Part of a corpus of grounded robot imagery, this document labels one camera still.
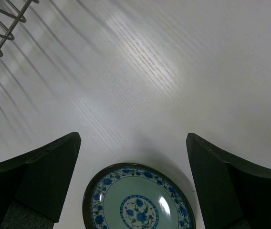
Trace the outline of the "blue patterned plate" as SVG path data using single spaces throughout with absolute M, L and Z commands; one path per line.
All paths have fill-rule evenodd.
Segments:
M 194 229 L 188 199 L 167 176 L 150 167 L 119 163 L 99 171 L 83 197 L 87 229 Z

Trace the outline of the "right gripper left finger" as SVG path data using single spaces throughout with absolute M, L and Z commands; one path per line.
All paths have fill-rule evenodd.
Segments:
M 59 222 L 79 155 L 71 132 L 0 162 L 0 229 L 52 229 Z

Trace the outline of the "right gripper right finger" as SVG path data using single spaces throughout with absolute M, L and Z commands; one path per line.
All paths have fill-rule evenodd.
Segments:
M 186 147 L 205 228 L 271 229 L 271 169 L 195 133 Z

